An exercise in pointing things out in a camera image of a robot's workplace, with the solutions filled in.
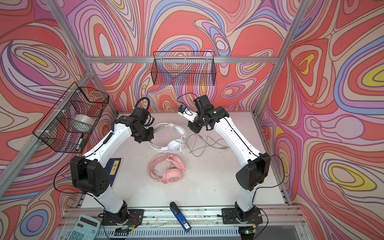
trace calculator display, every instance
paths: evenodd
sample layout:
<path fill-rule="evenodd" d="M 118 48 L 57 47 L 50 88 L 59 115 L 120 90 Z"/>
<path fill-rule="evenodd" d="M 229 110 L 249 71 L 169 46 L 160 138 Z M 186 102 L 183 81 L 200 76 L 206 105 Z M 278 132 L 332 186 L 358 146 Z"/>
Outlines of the calculator display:
<path fill-rule="evenodd" d="M 85 223 L 87 223 L 87 224 L 89 224 L 89 225 L 92 225 L 92 226 L 97 227 L 97 223 L 96 223 L 96 222 L 92 222 L 91 220 L 88 220 L 88 219 L 86 219 L 86 218 L 81 217 L 81 218 L 80 218 L 80 221 L 85 222 Z"/>

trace black wire basket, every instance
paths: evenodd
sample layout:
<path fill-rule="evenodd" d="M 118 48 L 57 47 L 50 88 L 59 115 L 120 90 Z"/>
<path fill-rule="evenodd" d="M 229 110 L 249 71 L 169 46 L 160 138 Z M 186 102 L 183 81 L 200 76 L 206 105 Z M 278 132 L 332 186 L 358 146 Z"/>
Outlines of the black wire basket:
<path fill-rule="evenodd" d="M 215 85 L 213 51 L 155 51 L 153 56 L 153 85 Z"/>
<path fill-rule="evenodd" d="M 53 121 L 45 129 L 36 130 L 48 112 L 33 130 L 33 134 L 55 152 L 82 153 L 108 102 L 107 93 L 77 86 L 64 107 L 54 110 L 58 114 Z"/>

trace colorful wall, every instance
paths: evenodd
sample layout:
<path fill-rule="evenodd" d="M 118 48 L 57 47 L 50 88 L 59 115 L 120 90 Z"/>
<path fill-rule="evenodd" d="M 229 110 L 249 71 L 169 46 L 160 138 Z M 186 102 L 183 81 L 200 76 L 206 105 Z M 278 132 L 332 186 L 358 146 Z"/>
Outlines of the colorful wall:
<path fill-rule="evenodd" d="M 44 1 L 0 2 L 0 174 L 41 118 L 84 74 L 73 49 Z M 109 130 L 112 114 L 102 120 L 87 148 Z M 0 239 L 48 239 L 77 194 L 53 189 L 55 173 L 73 154 L 42 145 L 0 198 Z M 69 168 L 57 178 L 62 191 L 72 187 Z"/>
<path fill-rule="evenodd" d="M 315 239 L 384 239 L 384 2 L 315 0 L 258 112 Z"/>
<path fill-rule="evenodd" d="M 90 56 L 153 56 L 153 51 L 212 50 L 216 56 L 277 56 L 297 10 L 295 1 L 102 1 L 62 3 Z M 94 64 L 117 111 L 142 96 L 153 111 L 176 111 L 193 91 L 215 106 L 253 110 L 271 64 L 219 64 L 215 86 L 153 86 L 151 64 Z M 193 108 L 191 96 L 183 99 Z"/>

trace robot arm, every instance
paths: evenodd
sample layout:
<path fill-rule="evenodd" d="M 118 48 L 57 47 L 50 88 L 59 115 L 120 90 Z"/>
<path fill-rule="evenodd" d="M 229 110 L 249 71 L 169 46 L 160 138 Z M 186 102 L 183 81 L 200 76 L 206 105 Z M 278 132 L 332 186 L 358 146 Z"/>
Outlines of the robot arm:
<path fill-rule="evenodd" d="M 179 115 L 189 120 L 188 127 L 194 133 L 199 133 L 203 126 L 206 126 L 208 131 L 214 129 L 232 148 L 242 167 L 236 173 L 241 189 L 235 208 L 239 208 L 242 213 L 249 212 L 253 208 L 256 189 L 268 175 L 270 157 L 267 153 L 261 154 L 246 140 L 223 107 L 214 108 L 206 95 L 194 99 L 194 102 L 197 113 L 189 111 L 185 106 L 180 106 Z"/>
<path fill-rule="evenodd" d="M 119 117 L 114 130 L 90 151 L 82 157 L 71 159 L 73 186 L 92 195 L 104 207 L 108 218 L 117 224 L 123 224 L 128 219 L 127 204 L 111 188 L 109 175 L 104 168 L 115 150 L 127 138 L 133 136 L 139 143 L 153 139 L 153 127 L 148 127 L 153 120 L 147 122 L 150 116 L 147 109 L 139 108 L 136 104 L 133 113 Z"/>

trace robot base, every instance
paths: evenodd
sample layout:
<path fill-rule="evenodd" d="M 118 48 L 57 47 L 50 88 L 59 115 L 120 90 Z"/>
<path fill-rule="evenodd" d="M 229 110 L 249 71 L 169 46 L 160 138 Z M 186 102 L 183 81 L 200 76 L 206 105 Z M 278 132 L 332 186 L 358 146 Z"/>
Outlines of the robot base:
<path fill-rule="evenodd" d="M 141 225 L 143 213 L 144 209 L 127 209 L 127 203 L 124 201 L 118 213 L 113 214 L 105 211 L 101 224 L 104 226 L 116 226 L 119 224 L 133 225 L 135 223 L 135 225 Z M 129 215 L 137 217 L 139 223 L 137 223 L 135 217 L 129 217 Z"/>
<path fill-rule="evenodd" d="M 234 208 L 225 208 L 221 209 L 221 213 L 223 217 L 224 224 L 239 224 L 240 222 L 254 223 L 256 226 L 263 223 L 263 218 L 260 213 L 260 209 L 257 207 L 253 207 L 251 210 L 247 212 L 243 212 L 237 203 L 235 203 Z"/>

